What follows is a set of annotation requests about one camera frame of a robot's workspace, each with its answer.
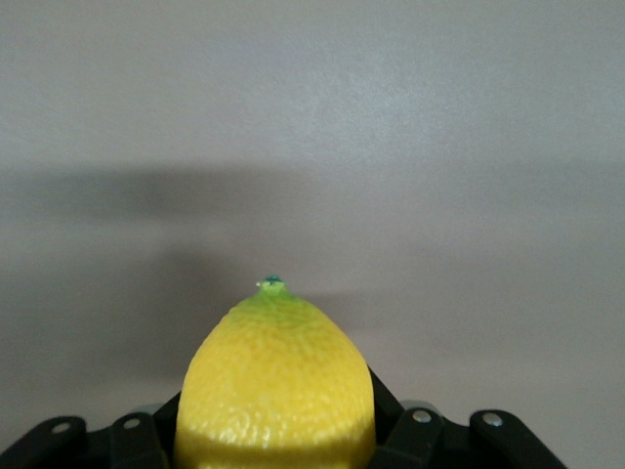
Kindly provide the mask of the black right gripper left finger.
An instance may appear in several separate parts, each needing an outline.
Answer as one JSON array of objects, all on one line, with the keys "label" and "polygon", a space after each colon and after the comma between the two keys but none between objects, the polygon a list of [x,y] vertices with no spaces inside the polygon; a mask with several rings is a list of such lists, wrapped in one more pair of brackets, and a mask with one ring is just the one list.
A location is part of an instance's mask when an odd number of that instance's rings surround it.
[{"label": "black right gripper left finger", "polygon": [[180,396],[159,408],[125,414],[91,431],[75,415],[44,420],[1,452],[1,466],[19,468],[172,468]]}]

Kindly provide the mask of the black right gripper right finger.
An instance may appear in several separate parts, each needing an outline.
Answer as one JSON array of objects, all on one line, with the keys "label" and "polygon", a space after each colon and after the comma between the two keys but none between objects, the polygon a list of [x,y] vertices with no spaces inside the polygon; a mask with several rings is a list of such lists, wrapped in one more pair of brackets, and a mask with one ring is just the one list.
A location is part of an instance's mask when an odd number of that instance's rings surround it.
[{"label": "black right gripper right finger", "polygon": [[376,374],[371,380],[377,447],[370,468],[566,468],[510,412],[478,410],[464,426],[427,403],[404,406]]}]

